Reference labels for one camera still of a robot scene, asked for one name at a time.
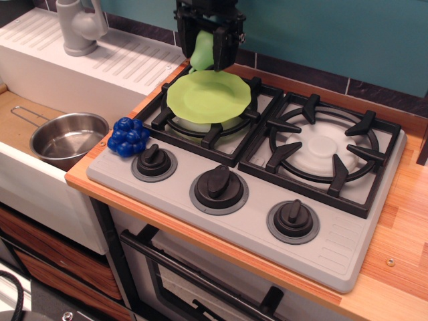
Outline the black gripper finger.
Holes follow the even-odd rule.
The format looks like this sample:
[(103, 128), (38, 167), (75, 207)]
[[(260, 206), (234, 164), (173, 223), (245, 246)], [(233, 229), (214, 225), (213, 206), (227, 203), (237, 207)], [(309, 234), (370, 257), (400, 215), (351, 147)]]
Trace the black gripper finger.
[(192, 17), (179, 15), (177, 29), (183, 54), (189, 58), (195, 51), (196, 39), (200, 31), (197, 21)]
[(213, 68), (224, 70), (235, 63), (239, 36), (227, 27), (218, 27), (213, 32)]

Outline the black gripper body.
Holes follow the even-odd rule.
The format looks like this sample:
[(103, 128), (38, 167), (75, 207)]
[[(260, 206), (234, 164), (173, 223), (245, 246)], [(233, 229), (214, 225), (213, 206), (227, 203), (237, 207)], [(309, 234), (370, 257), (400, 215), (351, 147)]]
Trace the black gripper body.
[(213, 33), (218, 27), (227, 27), (239, 36), (239, 43), (245, 41), (243, 22), (245, 15), (237, 8), (238, 1), (175, 1), (175, 19), (192, 17), (200, 30)]

